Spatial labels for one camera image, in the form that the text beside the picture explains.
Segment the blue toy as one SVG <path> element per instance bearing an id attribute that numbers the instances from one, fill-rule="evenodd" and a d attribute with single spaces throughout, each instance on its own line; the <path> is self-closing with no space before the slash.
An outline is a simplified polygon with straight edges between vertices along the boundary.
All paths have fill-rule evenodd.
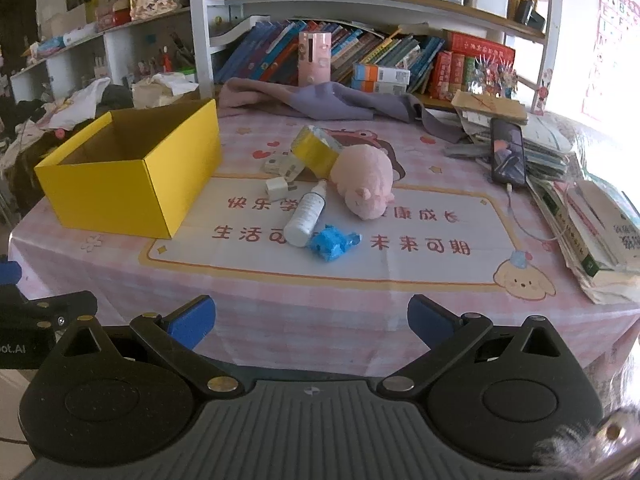
<path id="1" fill-rule="evenodd" d="M 335 226 L 327 224 L 322 231 L 314 234 L 309 240 L 307 248 L 325 262 L 331 262 L 353 247 L 360 244 L 362 236 L 358 233 L 343 233 Z"/>

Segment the pink plush pig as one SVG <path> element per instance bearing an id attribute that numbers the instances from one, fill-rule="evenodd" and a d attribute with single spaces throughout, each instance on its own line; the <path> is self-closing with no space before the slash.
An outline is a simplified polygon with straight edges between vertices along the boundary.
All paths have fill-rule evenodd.
<path id="1" fill-rule="evenodd" d="M 330 171 L 330 181 L 346 207 L 361 220 L 382 217 L 395 197 L 394 170 L 385 152 L 372 145 L 346 146 Z"/>

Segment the white spray bottle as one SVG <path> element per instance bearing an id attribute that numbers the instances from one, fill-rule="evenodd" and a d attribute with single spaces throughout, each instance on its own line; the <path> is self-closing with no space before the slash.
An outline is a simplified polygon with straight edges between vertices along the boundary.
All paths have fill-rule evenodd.
<path id="1" fill-rule="evenodd" d="M 292 217 L 283 229 L 288 244 L 303 248 L 312 237 L 314 228 L 326 206 L 326 180 L 320 180 L 299 200 Z"/>

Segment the yellow tape roll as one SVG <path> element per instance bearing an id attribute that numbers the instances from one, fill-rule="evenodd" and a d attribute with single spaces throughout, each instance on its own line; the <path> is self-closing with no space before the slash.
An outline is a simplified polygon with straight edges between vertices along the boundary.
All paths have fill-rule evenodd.
<path id="1" fill-rule="evenodd" d="M 317 178 L 327 179 L 343 145 L 326 130 L 306 125 L 291 144 L 291 153 Z"/>

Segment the white charger plug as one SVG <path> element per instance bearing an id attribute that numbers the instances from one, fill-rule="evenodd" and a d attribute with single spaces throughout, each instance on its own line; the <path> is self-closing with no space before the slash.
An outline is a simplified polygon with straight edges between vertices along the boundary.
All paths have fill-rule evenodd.
<path id="1" fill-rule="evenodd" d="M 265 174 L 282 177 L 288 182 L 295 181 L 305 169 L 305 164 L 291 153 L 268 157 L 262 165 Z"/>

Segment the pink printed tablecloth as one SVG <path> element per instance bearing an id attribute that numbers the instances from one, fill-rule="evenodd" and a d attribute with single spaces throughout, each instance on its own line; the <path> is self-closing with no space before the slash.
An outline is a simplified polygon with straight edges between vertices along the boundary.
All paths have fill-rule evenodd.
<path id="1" fill-rule="evenodd" d="M 378 220 L 326 196 L 321 223 L 362 240 L 325 262 L 283 237 L 306 186 L 269 203 L 262 174 L 302 122 L 246 113 L 219 125 L 224 161 L 169 240 L 66 229 L 46 200 L 32 208 L 9 244 L 24 294 L 90 290 L 105 325 L 207 294 L 217 321 L 201 354 L 355 375 L 382 376 L 420 356 L 406 318 L 415 294 L 498 325 L 543 315 L 585 365 L 615 368 L 638 338 L 638 307 L 595 304 L 582 292 L 527 192 L 506 192 L 476 162 L 445 157 L 420 128 L 381 119 L 331 125 L 348 140 L 390 144 L 405 175 Z"/>

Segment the yellow cardboard box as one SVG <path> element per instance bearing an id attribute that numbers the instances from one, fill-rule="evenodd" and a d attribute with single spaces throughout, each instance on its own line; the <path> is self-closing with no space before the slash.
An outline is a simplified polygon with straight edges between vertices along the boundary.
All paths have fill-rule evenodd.
<path id="1" fill-rule="evenodd" d="M 35 173 L 62 226 L 171 238 L 222 162 L 216 104 L 113 110 Z"/>

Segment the white clothes pile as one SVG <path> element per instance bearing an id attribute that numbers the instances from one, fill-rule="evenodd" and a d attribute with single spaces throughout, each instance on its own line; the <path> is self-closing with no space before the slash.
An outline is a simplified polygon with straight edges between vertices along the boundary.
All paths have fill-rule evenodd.
<path id="1" fill-rule="evenodd" d="M 15 166 L 19 154 L 35 145 L 47 132 L 72 132 L 85 122 L 91 122 L 109 110 L 134 106 L 132 92 L 111 79 L 96 79 L 69 98 L 43 103 L 27 114 L 15 128 L 15 139 L 1 153 L 1 171 Z"/>

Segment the stack of papers and books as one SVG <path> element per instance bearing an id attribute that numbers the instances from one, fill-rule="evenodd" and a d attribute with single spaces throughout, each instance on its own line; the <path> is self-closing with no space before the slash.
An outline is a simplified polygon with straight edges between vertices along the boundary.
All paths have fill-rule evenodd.
<path id="1" fill-rule="evenodd" d="M 612 184 L 587 171 L 582 125 L 527 113 L 515 101 L 458 91 L 452 106 L 474 158 L 491 159 L 490 122 L 521 127 L 526 186 L 558 243 L 568 270 L 596 304 L 639 301 L 639 211 Z"/>

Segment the black smartphone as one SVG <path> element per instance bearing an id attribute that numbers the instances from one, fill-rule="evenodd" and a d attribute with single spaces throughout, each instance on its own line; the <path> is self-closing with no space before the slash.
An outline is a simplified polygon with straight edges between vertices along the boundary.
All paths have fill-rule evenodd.
<path id="1" fill-rule="evenodd" d="M 521 127 L 502 118 L 490 122 L 491 175 L 514 188 L 526 185 L 526 160 Z"/>

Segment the purple pink towel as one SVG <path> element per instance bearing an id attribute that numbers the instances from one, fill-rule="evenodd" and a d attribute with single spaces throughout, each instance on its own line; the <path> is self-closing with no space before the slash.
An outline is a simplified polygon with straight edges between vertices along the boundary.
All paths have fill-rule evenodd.
<path id="1" fill-rule="evenodd" d="M 452 144 L 465 137 L 462 127 L 442 122 L 431 114 L 418 98 L 370 93 L 324 82 L 307 87 L 292 87 L 260 80 L 231 78 L 218 94 L 218 114 L 237 115 L 243 110 L 263 110 L 273 115 L 306 117 L 320 122 L 328 120 L 364 120 L 383 116 L 420 124 L 437 139 Z"/>

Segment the red dictionary books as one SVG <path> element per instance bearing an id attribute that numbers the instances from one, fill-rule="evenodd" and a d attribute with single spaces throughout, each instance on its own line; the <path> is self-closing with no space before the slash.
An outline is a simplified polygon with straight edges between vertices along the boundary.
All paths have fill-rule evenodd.
<path id="1" fill-rule="evenodd" d="M 511 95 L 514 49 L 453 30 L 445 30 L 442 39 L 427 87 L 432 99 L 451 101 L 458 91 Z"/>

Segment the orange white medicine boxes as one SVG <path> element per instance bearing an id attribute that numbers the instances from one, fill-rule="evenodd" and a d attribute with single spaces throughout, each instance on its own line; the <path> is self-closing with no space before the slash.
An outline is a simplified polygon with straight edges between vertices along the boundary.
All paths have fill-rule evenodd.
<path id="1" fill-rule="evenodd" d="M 356 63 L 350 86 L 363 92 L 401 96 L 408 89 L 410 77 L 411 73 L 403 68 Z"/>

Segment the pink pencil holder box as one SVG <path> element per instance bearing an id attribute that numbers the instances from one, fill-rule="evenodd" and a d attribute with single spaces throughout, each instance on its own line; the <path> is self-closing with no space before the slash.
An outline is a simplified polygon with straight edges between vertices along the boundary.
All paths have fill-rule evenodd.
<path id="1" fill-rule="evenodd" d="M 331 81 L 332 35 L 301 32 L 298 35 L 297 82 L 299 87 Z"/>

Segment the row of blue books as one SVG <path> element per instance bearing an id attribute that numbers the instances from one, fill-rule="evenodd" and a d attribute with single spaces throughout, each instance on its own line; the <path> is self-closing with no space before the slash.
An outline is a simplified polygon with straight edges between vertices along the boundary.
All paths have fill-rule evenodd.
<path id="1" fill-rule="evenodd" d="M 231 78 L 246 78 L 298 86 L 298 35 L 301 32 L 332 35 L 331 81 L 349 88 L 352 88 L 352 66 L 361 63 L 408 70 L 411 77 L 406 92 L 421 90 L 431 76 L 438 50 L 444 45 L 439 36 L 408 34 L 402 29 L 384 35 L 349 22 L 263 21 L 239 40 L 217 70 L 216 84 L 221 86 Z"/>

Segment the white bookshelf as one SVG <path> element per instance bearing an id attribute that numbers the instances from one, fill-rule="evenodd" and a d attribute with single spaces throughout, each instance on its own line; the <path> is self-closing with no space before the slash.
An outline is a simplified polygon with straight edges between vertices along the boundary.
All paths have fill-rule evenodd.
<path id="1" fill-rule="evenodd" d="M 105 30 L 90 29 L 63 49 L 20 70 L 10 78 L 15 101 L 30 101 L 44 90 L 55 99 L 70 96 L 94 76 L 101 60 L 115 84 L 133 72 L 138 63 L 170 43 L 176 32 L 194 49 L 196 79 L 210 96 L 215 80 L 213 58 L 228 49 L 227 40 L 214 38 L 221 26 L 232 26 L 252 16 L 266 20 L 324 18 L 366 24 L 388 32 L 410 32 L 424 27 L 429 34 L 443 29 L 484 36 L 502 44 L 520 38 L 541 47 L 537 77 L 521 77 L 520 84 L 533 93 L 532 112 L 544 112 L 558 50 L 561 0 L 549 0 L 547 28 L 543 32 L 500 15 L 447 0 L 189 0 L 186 6 Z"/>

